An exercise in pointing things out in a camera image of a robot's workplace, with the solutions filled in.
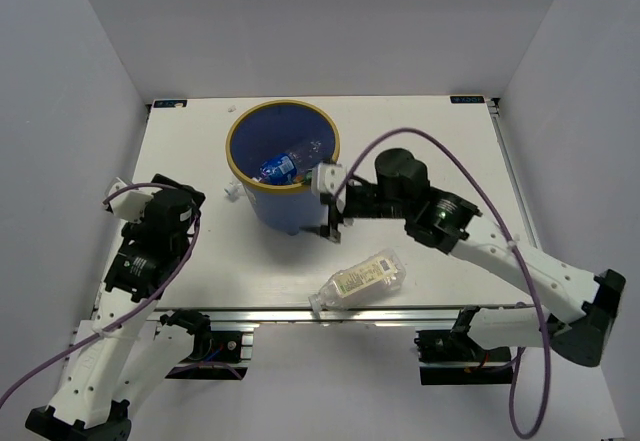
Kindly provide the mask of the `blue label bottle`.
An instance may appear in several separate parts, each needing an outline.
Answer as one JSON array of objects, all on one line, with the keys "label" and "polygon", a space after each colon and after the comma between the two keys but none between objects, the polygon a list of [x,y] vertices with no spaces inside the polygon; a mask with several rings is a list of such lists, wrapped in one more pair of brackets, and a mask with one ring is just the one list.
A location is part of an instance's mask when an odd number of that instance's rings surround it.
[{"label": "blue label bottle", "polygon": [[322,157],[322,142],[316,139],[304,139],[266,160],[253,180],[275,186],[299,183],[299,178],[304,177],[322,160]]}]

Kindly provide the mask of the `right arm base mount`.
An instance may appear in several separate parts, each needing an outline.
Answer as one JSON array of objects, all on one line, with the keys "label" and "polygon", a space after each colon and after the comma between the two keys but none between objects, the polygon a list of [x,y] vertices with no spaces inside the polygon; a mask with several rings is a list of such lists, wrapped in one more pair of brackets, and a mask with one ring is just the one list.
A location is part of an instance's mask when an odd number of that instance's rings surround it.
[{"label": "right arm base mount", "polygon": [[448,330],[419,330],[414,338],[422,386],[509,385],[515,361],[508,347],[481,348],[467,332],[480,311],[463,308]]}]

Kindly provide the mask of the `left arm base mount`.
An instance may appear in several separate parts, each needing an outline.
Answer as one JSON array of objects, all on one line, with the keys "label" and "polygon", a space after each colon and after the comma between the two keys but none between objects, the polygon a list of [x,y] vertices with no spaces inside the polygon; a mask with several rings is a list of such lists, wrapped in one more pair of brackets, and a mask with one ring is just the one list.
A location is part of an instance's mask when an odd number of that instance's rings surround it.
[{"label": "left arm base mount", "polygon": [[154,339],[169,327],[178,327],[187,334],[191,352],[169,371],[167,379],[240,381],[246,376],[252,332],[219,327],[204,313],[181,309],[159,317]]}]

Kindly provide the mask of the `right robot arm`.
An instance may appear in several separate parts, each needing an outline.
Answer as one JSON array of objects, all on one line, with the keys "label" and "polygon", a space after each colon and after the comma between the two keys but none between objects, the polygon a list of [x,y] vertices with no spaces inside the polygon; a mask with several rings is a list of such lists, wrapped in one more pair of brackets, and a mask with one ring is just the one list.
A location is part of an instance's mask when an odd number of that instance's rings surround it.
[{"label": "right robot arm", "polygon": [[409,151],[386,150],[373,183],[336,163],[311,171],[311,190],[328,208],[320,234],[339,241],[351,219],[400,219],[417,243],[468,262],[528,294],[530,307],[463,308],[445,334],[431,335],[427,363],[478,361],[498,348],[547,348],[583,367],[600,364],[626,280],[614,270],[579,269],[507,234],[496,216],[431,185],[426,165]]}]

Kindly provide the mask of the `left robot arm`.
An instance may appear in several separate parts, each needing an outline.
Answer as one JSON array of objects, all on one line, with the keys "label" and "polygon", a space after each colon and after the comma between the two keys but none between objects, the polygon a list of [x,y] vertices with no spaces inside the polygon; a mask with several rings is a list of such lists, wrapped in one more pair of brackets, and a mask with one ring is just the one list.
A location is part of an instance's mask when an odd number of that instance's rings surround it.
[{"label": "left robot arm", "polygon": [[106,270],[92,333],[47,405],[29,413],[27,430],[47,440],[125,440],[131,416],[182,359],[211,348],[208,317],[178,310],[164,317],[159,341],[127,361],[148,316],[193,253],[206,196],[157,174],[113,185],[106,208],[123,220],[121,244]]}]

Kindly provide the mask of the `large clear labelled bottle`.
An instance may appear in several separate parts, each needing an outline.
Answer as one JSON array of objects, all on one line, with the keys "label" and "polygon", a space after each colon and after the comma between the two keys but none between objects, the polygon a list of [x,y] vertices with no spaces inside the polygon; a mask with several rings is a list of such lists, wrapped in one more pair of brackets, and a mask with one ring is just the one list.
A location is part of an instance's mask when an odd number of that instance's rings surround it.
[{"label": "large clear labelled bottle", "polygon": [[405,278],[406,269],[397,254],[385,249],[337,271],[308,300],[316,316],[323,310],[362,308],[398,291]]}]

